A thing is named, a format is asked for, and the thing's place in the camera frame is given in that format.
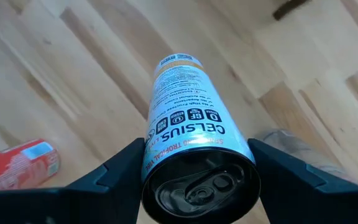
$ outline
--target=celsius can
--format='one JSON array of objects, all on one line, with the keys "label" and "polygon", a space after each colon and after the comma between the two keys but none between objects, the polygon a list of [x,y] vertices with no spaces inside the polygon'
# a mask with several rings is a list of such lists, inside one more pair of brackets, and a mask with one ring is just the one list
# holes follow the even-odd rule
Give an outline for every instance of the celsius can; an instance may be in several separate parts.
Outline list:
[{"label": "celsius can", "polygon": [[191,55],[155,70],[141,178],[145,211],[159,223],[231,223],[259,197],[248,144]]},{"label": "celsius can", "polygon": [[55,175],[57,150],[37,139],[0,152],[0,190],[29,189]]}]

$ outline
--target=wooden floor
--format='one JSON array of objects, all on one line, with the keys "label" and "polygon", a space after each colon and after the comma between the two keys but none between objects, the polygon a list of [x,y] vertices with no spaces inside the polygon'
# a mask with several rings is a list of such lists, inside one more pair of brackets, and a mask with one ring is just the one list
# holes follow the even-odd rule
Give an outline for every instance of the wooden floor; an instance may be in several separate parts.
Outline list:
[{"label": "wooden floor", "polygon": [[358,0],[275,22],[282,2],[0,0],[0,150],[44,138],[62,156],[45,186],[72,182],[144,136],[154,67],[186,52],[244,135],[289,129],[358,181]]}]

